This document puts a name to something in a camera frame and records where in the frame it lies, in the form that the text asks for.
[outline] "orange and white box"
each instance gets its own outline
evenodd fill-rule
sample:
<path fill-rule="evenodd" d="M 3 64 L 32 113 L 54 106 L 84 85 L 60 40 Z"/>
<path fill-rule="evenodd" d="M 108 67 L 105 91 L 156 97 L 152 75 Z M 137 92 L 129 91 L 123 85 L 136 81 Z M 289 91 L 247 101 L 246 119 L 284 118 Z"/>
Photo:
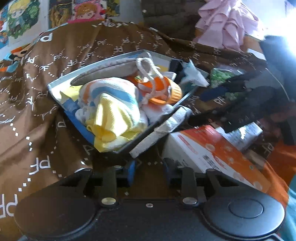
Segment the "orange and white box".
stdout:
<path fill-rule="evenodd" d="M 165 157 L 195 172 L 214 168 L 264 193 L 270 187 L 263 174 L 211 126 L 169 134 L 162 152 Z"/>

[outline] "brown fabric with white letters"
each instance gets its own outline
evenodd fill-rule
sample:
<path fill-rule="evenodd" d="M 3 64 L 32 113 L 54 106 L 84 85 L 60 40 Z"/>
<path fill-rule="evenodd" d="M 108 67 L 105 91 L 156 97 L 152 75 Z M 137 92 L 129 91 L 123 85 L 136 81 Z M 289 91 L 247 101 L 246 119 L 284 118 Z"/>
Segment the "brown fabric with white letters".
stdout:
<path fill-rule="evenodd" d="M 110 162 L 100 157 L 48 94 L 48 83 L 82 66 L 140 49 L 185 61 L 191 58 L 208 72 L 217 63 L 245 70 L 265 66 L 252 54 L 171 39 L 133 23 L 68 24 L 44 32 L 40 38 L 15 72 L 0 72 L 0 240 L 5 241 L 21 236 L 13 213 L 16 203 L 25 196 L 80 168 L 101 170 L 124 164 L 122 160 Z M 156 149 L 148 152 L 139 158 L 142 164 L 129 197 L 173 195 L 166 186 Z"/>

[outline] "cartoon poster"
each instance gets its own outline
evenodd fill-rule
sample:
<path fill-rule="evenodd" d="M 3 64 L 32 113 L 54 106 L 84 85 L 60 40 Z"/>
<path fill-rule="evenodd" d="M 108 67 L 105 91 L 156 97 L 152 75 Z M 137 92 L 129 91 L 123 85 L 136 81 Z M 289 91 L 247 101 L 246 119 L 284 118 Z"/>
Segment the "cartoon poster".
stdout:
<path fill-rule="evenodd" d="M 68 22 L 72 17 L 72 0 L 49 1 L 49 28 Z"/>
<path fill-rule="evenodd" d="M 106 18 L 107 2 L 103 0 L 73 0 L 72 22 L 85 22 Z"/>
<path fill-rule="evenodd" d="M 0 11 L 0 49 L 8 44 L 7 27 L 7 10 L 8 5 L 4 6 Z"/>
<path fill-rule="evenodd" d="M 120 0 L 107 0 L 107 17 L 119 16 Z"/>
<path fill-rule="evenodd" d="M 46 6 L 43 0 L 13 0 L 9 3 L 7 34 L 10 45 L 20 41 L 30 42 L 47 29 L 44 14 Z"/>

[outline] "silver bolt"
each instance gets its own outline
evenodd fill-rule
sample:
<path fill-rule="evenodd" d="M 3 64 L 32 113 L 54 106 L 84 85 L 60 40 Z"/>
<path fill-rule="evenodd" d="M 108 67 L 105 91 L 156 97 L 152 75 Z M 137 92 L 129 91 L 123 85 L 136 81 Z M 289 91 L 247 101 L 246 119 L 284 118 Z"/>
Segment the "silver bolt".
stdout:
<path fill-rule="evenodd" d="M 105 205 L 113 205 L 116 203 L 116 199 L 112 197 L 105 197 L 102 199 L 102 204 Z"/>
<path fill-rule="evenodd" d="M 146 207 L 153 207 L 154 205 L 152 203 L 146 203 Z"/>
<path fill-rule="evenodd" d="M 187 205 L 194 205 L 194 204 L 197 204 L 197 200 L 194 197 L 185 197 L 183 199 L 183 203 Z"/>

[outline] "white drawstring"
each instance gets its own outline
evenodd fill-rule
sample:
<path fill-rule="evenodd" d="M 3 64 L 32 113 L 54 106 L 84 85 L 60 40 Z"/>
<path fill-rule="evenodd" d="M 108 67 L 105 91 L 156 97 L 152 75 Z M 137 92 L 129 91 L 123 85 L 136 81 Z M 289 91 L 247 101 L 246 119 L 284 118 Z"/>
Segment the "white drawstring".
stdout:
<path fill-rule="evenodd" d="M 149 67 L 150 67 L 149 73 L 147 73 L 147 71 L 143 68 L 142 61 L 149 64 Z M 137 58 L 136 59 L 136 66 L 137 66 L 138 70 L 142 73 L 142 75 L 144 76 L 143 83 L 150 81 L 152 84 L 152 91 L 150 93 L 147 93 L 141 102 L 141 104 L 148 104 L 149 99 L 155 98 L 155 97 L 158 97 L 158 96 L 164 94 L 167 91 L 168 87 L 167 87 L 166 82 L 163 78 L 163 75 L 158 71 L 158 67 L 156 67 L 154 65 L 153 61 L 150 58 Z M 158 93 L 156 93 L 156 90 L 155 90 L 156 86 L 155 86 L 155 80 L 152 77 L 152 72 L 154 72 L 161 79 L 163 86 L 164 86 L 164 89 L 162 91 L 158 91 Z"/>

